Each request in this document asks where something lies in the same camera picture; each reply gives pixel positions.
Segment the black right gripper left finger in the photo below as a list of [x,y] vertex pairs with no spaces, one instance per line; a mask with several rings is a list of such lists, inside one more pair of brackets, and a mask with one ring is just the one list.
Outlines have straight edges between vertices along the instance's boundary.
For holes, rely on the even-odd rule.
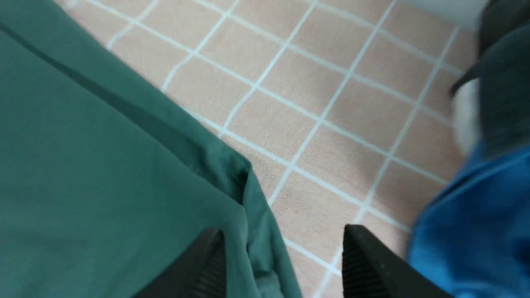
[[219,228],[204,229],[135,298],[225,298],[226,246]]

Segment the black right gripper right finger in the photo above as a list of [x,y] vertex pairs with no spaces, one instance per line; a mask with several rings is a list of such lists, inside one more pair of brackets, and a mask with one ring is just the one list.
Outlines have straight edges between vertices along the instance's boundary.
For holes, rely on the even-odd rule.
[[451,297],[356,224],[344,227],[342,286],[345,298]]

